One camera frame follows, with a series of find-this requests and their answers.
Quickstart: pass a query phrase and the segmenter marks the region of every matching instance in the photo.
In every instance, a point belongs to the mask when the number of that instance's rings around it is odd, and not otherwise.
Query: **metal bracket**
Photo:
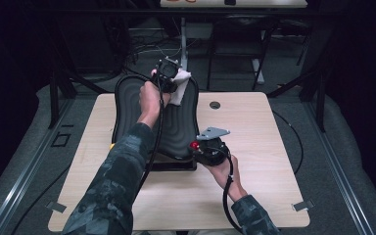
[[[309,210],[315,206],[315,203],[312,201],[312,199],[309,199],[306,202],[301,202],[298,204],[292,205],[293,210],[296,212],[301,211],[301,210]]]
[[[63,213],[64,210],[67,208],[66,206],[64,205],[61,205],[59,203],[55,203],[55,202],[49,202],[47,204],[47,206],[45,206],[47,209],[49,210],[52,210],[52,211],[55,211],[55,212],[60,212],[60,213]]]
[[[227,129],[208,127],[205,131],[203,131],[203,133],[197,135],[197,140],[211,140],[229,133],[230,131]]]

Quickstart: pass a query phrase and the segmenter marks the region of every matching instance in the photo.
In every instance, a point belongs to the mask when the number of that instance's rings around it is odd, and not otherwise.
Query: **metal rail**
[[[66,102],[62,105],[59,121],[55,124],[54,128],[47,131],[33,158],[23,169],[23,172],[21,173],[17,182],[14,184],[13,188],[5,199],[5,202],[0,209],[0,234],[4,232],[9,220],[20,204],[21,199],[24,197],[24,194],[30,182],[32,181],[35,173],[38,171],[43,161],[45,150],[51,144],[51,140],[57,135],[57,129],[60,126],[63,118],[71,109],[72,103],[73,100],[67,99]]]
[[[348,182],[347,176],[345,175],[344,170],[341,167],[341,164],[328,140],[328,137],[319,129],[316,123],[314,117],[315,110],[313,109],[313,106],[308,102],[304,102],[304,109],[307,116],[309,117],[313,129],[315,130],[319,140],[322,142],[322,145],[326,152],[326,160],[331,168],[332,175],[334,176],[338,188],[340,189],[341,194],[344,198],[344,201],[347,204],[348,210],[352,216],[356,228],[358,229],[359,234],[373,235],[374,231],[372,230],[362,210],[362,207],[358,202],[358,198],[356,197],[353,188]]]

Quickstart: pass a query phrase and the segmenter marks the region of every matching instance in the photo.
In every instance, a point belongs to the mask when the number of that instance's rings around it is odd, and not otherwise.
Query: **black tray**
[[[138,120],[140,87],[148,79],[141,75],[121,78],[115,89],[117,117],[112,143]],[[189,144],[199,134],[197,124],[198,84],[190,78],[180,106],[168,105],[164,109],[161,143],[152,170],[195,170],[196,163],[189,151]],[[154,126],[157,134],[158,121]]]

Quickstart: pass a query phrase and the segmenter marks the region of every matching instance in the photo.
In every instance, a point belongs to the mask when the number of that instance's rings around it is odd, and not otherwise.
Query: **white cloth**
[[[180,106],[182,98],[184,97],[185,89],[188,85],[188,80],[191,77],[191,72],[179,69],[178,74],[172,79],[178,85],[176,91],[170,94],[169,103],[172,105]]]

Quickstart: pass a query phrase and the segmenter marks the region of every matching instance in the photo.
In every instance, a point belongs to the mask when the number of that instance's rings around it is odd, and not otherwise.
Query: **black cushioned pad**
[[[127,75],[117,82],[115,100],[117,118],[112,143],[125,133],[138,120],[141,111],[139,105],[140,87],[148,79],[140,75]],[[189,144],[199,134],[197,124],[198,84],[190,78],[180,106],[167,105],[164,109],[164,121],[161,143],[158,153],[174,160],[192,159]],[[159,122],[154,126],[157,134]]]

